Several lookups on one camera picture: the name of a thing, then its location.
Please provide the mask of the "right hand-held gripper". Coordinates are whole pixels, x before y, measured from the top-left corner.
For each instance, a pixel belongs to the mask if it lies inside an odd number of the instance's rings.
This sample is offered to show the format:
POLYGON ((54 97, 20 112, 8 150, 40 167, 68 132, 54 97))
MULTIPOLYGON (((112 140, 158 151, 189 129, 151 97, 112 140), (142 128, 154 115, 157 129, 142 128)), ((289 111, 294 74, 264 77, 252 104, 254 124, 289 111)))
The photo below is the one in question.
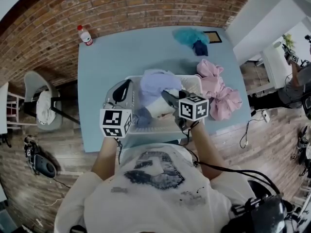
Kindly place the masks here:
POLYGON ((175 110, 173 114, 175 122, 182 131, 188 128, 187 121, 197 122, 208 116, 209 101, 199 95, 183 89, 179 91, 178 97, 165 90, 161 92, 161 95, 175 110))

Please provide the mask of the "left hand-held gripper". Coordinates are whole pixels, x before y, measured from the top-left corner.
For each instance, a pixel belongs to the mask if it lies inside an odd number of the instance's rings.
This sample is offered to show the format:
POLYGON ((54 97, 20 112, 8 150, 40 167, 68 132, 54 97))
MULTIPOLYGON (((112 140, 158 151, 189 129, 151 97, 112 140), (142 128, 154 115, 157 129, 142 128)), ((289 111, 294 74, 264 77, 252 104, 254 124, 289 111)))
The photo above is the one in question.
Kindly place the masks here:
POLYGON ((100 110, 100 127, 104 137, 125 138, 133 123, 132 80, 118 82, 106 94, 100 110))

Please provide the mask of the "white plastic laundry basket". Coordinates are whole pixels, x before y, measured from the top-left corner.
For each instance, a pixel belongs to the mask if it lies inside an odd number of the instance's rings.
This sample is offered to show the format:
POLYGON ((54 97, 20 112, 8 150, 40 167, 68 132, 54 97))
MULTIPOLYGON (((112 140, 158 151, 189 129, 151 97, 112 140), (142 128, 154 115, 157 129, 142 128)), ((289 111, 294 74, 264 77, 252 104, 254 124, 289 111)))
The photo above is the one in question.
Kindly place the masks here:
MULTIPOLYGON (((194 75, 177 75, 177 77, 181 80, 183 87, 189 91, 190 93, 195 93, 196 95, 202 94, 202 84, 201 80, 198 76, 194 75)), ((139 90, 140 90, 140 80, 142 75, 134 75, 128 76, 126 79, 130 79, 133 84, 133 102, 132 106, 133 114, 135 111, 142 107, 139 98, 139 90)), ((151 133, 180 133, 178 125, 174 121, 174 116, 169 116, 164 119, 152 119, 151 123, 148 127, 138 128, 135 123, 136 120, 132 123, 128 134, 138 135, 138 134, 151 134, 151 133)))

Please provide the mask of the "white clothes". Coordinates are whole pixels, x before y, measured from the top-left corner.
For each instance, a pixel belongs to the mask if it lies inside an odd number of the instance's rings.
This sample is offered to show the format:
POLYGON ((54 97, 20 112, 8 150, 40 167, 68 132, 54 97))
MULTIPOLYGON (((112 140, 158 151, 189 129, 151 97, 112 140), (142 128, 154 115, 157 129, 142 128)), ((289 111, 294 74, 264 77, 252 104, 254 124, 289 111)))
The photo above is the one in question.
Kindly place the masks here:
POLYGON ((172 114, 175 109, 171 107, 160 95, 155 101, 146 106, 146 109, 149 111, 153 118, 162 117, 166 114, 172 114))

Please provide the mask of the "lavender garment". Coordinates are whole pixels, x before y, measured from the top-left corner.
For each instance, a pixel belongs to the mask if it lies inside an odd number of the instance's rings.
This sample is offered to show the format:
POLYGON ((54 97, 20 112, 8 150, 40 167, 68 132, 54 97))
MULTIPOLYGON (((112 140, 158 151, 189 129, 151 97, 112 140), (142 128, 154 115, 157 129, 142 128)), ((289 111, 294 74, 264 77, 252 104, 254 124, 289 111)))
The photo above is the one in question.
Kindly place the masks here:
POLYGON ((183 88, 181 80, 176 75, 161 69, 145 71, 139 85, 139 98, 142 107, 146 107, 155 101, 164 90, 172 90, 177 96, 183 88))

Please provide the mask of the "blue-grey clothes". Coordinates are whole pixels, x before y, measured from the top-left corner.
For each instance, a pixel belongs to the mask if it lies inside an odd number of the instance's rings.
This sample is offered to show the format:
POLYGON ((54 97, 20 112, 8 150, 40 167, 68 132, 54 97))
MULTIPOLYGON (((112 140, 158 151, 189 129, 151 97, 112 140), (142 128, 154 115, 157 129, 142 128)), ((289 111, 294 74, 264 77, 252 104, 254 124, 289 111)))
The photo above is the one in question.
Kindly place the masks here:
POLYGON ((153 119, 150 112, 145 107, 142 107, 136 110, 135 116, 136 116, 136 127, 137 128, 148 127, 153 119))

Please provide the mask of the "pink garment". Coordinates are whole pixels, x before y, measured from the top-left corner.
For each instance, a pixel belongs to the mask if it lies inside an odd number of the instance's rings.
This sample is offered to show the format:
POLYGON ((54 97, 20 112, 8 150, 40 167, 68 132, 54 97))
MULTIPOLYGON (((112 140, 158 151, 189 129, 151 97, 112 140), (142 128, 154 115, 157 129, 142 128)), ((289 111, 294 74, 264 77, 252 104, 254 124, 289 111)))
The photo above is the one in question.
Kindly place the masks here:
POLYGON ((211 100, 210 115, 216 121, 230 119, 232 113, 242 106, 242 99, 237 89, 232 89, 223 81, 224 68, 203 59, 197 65, 197 76, 201 79, 202 94, 211 100))

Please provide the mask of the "dark blue cloth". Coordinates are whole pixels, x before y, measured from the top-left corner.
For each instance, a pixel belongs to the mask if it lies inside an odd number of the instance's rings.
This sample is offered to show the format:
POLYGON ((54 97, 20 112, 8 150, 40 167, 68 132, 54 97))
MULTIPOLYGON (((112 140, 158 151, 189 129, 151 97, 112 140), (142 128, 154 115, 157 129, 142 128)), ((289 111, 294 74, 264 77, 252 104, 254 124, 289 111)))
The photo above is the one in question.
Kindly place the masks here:
POLYGON ((203 43, 201 40, 197 40, 193 44, 192 49, 196 56, 208 56, 207 45, 203 43))

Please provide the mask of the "teal fluffy cloth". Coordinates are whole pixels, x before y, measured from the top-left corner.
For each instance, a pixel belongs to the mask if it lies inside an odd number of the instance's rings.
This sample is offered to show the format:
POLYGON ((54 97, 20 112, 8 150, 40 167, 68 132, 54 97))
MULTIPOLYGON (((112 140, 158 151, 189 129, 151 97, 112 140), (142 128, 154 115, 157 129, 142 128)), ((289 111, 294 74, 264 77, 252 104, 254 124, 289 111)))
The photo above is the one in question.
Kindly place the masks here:
POLYGON ((205 45, 210 43, 209 37, 204 32, 189 27, 176 29, 172 34, 177 42, 191 48, 197 41, 201 41, 205 45))

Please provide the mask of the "plastic bottle with red label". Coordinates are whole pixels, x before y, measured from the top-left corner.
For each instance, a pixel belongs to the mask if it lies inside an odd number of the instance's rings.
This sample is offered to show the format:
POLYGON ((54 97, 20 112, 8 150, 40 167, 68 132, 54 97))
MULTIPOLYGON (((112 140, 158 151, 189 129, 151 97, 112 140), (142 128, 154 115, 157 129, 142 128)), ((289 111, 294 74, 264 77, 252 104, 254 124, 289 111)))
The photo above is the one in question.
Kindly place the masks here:
POLYGON ((77 26, 77 31, 80 39, 87 45, 90 46, 93 44, 93 38, 90 35, 89 31, 85 29, 82 25, 77 26))

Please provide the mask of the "white crumpled cloth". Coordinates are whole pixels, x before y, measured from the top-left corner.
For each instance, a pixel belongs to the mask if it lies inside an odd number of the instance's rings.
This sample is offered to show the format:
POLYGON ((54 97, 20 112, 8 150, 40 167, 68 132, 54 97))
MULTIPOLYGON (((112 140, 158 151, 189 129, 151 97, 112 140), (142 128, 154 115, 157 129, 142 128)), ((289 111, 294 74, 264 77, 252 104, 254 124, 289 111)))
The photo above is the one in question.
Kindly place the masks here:
POLYGON ((51 109, 51 98, 50 91, 42 91, 36 102, 36 118, 42 125, 50 125, 55 120, 56 113, 51 109))

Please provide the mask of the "person's white printed t-shirt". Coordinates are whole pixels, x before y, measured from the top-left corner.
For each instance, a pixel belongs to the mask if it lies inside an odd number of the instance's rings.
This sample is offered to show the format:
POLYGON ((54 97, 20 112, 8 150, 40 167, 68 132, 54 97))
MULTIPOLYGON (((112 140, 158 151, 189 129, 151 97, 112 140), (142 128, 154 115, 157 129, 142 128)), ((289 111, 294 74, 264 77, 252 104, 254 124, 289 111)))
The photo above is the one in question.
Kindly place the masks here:
POLYGON ((66 194, 54 233, 80 225, 87 233, 220 233, 232 205, 253 198, 247 179, 224 172, 209 180, 182 146, 128 149, 115 175, 81 175, 66 194))

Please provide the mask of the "small white folding table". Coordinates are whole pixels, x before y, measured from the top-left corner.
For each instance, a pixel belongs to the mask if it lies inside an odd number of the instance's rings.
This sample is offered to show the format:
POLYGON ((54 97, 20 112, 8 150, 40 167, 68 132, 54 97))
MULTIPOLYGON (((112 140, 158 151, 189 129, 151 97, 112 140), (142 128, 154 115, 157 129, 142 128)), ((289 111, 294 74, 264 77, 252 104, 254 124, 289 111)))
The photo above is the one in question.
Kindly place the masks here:
POLYGON ((9 92, 9 83, 0 87, 0 134, 8 133, 8 129, 20 129, 19 104, 23 96, 9 92))

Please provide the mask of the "small vase with green plant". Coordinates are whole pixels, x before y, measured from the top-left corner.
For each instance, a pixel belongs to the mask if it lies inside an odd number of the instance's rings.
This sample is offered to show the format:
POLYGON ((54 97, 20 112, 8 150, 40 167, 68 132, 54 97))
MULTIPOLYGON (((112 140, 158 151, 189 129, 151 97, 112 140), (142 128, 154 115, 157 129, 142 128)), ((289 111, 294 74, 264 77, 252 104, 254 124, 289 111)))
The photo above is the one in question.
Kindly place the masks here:
POLYGON ((287 34, 283 34, 282 37, 280 37, 274 44, 274 48, 278 48, 278 47, 286 47, 289 49, 294 49, 295 42, 292 39, 292 35, 287 33, 287 34))

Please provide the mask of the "black waist-mounted equipment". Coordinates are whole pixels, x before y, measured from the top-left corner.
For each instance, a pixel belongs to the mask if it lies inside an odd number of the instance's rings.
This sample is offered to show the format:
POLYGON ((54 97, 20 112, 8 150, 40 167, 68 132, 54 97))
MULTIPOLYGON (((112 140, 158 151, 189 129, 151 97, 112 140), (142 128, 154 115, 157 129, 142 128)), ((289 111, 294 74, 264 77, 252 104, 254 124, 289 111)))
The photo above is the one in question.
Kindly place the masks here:
POLYGON ((233 205, 233 218, 225 225, 221 233, 287 233, 286 221, 294 212, 294 206, 282 198, 272 195, 262 184, 248 181, 254 198, 244 205, 233 205))

